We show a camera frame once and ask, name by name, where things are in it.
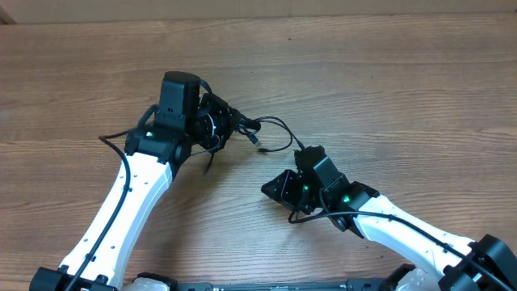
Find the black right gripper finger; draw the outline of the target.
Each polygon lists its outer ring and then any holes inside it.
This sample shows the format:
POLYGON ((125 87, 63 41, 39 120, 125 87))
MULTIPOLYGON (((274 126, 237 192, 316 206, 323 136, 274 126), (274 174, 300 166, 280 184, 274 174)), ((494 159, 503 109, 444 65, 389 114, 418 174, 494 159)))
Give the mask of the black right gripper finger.
POLYGON ((270 199, 274 200, 278 204, 284 206, 288 210, 295 210, 297 201, 292 199, 290 196, 282 196, 272 194, 268 196, 270 199))
POLYGON ((261 192, 266 196, 276 194, 290 196, 298 186, 297 174, 292 170, 285 170, 273 180, 265 183, 261 187, 261 192))

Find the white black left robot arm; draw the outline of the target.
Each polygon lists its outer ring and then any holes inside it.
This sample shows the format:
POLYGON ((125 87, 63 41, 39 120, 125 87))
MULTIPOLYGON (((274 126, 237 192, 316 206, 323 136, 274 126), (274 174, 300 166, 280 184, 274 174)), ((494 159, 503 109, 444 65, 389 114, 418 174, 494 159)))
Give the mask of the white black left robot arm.
POLYGON ((141 231, 179 168, 200 145, 221 150, 243 115, 199 76, 168 71, 160 99, 123 133, 120 171, 82 240, 55 269, 39 268, 31 290, 119 290, 141 231))

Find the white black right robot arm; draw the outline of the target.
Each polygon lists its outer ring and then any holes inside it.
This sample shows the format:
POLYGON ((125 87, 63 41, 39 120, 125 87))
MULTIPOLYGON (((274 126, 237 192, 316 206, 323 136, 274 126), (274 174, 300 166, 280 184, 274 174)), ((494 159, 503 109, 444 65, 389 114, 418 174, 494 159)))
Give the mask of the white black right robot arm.
POLYGON ((379 243, 407 259, 379 290, 514 290, 516 256, 500 239, 455 235, 405 212, 358 181, 351 182, 322 146, 294 154, 296 169, 262 186, 301 224, 328 218, 341 231, 379 243))

